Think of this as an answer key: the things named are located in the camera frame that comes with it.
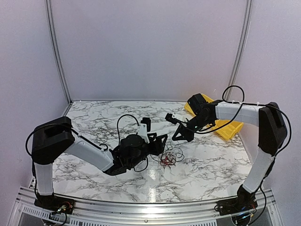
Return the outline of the aluminium front rail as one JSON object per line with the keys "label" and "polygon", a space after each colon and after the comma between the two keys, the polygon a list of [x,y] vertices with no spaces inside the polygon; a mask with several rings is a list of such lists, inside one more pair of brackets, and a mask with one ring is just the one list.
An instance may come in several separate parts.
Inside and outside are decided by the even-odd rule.
{"label": "aluminium front rail", "polygon": [[34,205],[34,190],[19,189],[9,226],[41,226],[49,223],[65,226],[237,226],[250,218],[252,226],[281,226],[276,201],[271,190],[256,194],[257,206],[241,213],[221,215],[217,204],[221,199],[177,203],[126,203],[72,199],[73,212],[54,214]]}

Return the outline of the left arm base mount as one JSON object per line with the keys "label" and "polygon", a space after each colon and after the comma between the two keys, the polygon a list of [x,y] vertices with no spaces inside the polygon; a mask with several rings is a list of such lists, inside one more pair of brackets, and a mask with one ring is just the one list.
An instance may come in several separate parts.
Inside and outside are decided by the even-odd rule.
{"label": "left arm base mount", "polygon": [[34,205],[46,210],[50,210],[50,216],[48,217],[51,219],[55,215],[62,214],[64,216],[63,222],[61,223],[50,223],[49,221],[45,222],[47,226],[64,226],[68,221],[68,215],[73,213],[75,200],[70,198],[63,198],[52,195],[38,195],[35,199]]}

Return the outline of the left aluminium corner post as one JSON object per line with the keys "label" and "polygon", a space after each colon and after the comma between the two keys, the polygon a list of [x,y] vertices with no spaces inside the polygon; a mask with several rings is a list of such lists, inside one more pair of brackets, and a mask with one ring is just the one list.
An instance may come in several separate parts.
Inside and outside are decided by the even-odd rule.
{"label": "left aluminium corner post", "polygon": [[54,59],[55,59],[58,76],[59,76],[59,79],[60,79],[60,82],[62,85],[63,94],[65,96],[65,99],[66,99],[67,103],[69,105],[71,105],[72,99],[71,99],[71,95],[70,95],[69,88],[67,85],[67,80],[66,80],[65,73],[64,73],[63,63],[61,60],[56,31],[55,31],[55,22],[54,22],[54,16],[53,16],[52,1],[45,0],[45,7],[46,7],[50,40],[51,40],[52,50],[54,53]]}

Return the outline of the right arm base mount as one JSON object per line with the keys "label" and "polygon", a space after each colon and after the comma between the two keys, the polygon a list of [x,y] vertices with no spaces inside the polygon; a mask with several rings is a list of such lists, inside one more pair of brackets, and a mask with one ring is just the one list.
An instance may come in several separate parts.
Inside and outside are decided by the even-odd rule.
{"label": "right arm base mount", "polygon": [[240,205],[238,198],[219,200],[214,210],[220,216],[230,215],[234,226],[248,226],[257,212],[257,200],[253,199],[247,204]]}

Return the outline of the yellow three-compartment bin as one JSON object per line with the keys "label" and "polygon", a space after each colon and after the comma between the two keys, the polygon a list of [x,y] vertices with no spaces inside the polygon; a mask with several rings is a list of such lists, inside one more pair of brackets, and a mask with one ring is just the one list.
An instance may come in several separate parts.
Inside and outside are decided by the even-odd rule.
{"label": "yellow three-compartment bin", "polygon": [[[209,103],[213,102],[214,100],[208,97],[205,94],[201,94],[202,97]],[[184,105],[184,109],[189,112],[192,116],[196,116],[194,111],[192,110],[192,104],[189,103],[189,101],[186,102]],[[204,129],[199,130],[198,132],[206,132],[206,131],[213,131],[214,129],[220,128],[224,124],[228,123],[229,120],[216,120],[215,121],[215,126],[211,127],[211,124],[206,125]],[[216,130],[215,132],[221,136],[224,140],[230,140],[232,139],[238,132],[241,131],[242,127],[244,126],[243,122],[238,122],[238,121],[232,121],[225,127]]]}

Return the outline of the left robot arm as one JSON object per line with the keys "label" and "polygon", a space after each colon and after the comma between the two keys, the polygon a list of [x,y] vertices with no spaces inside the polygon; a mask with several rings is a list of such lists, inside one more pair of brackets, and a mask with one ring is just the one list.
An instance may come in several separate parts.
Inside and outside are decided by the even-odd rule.
{"label": "left robot arm", "polygon": [[144,117],[137,122],[134,134],[119,138],[118,145],[109,149],[107,144],[97,145],[77,132],[67,116],[37,126],[25,141],[36,180],[35,203],[54,210],[60,204],[72,202],[56,196],[53,188],[53,163],[63,153],[82,159],[109,176],[133,170],[149,155],[162,154],[168,135],[159,136],[150,129],[151,120]]}

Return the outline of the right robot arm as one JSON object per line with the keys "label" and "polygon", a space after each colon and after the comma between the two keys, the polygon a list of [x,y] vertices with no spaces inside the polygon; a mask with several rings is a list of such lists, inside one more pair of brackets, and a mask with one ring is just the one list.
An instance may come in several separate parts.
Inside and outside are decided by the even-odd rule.
{"label": "right robot arm", "polygon": [[243,211],[255,199],[256,192],[273,170],[276,157],[288,146],[292,137],[292,126],[288,116],[276,102],[249,103],[242,94],[241,101],[229,101],[225,98],[207,101],[203,94],[195,94],[187,101],[193,112],[191,119],[185,119],[176,113],[168,113],[166,120],[177,124],[178,128],[172,140],[190,142],[196,134],[209,134],[204,127],[221,130],[237,121],[253,129],[251,139],[256,141],[256,151],[251,152],[252,167],[237,191],[232,203],[219,202],[221,210],[234,208]]}

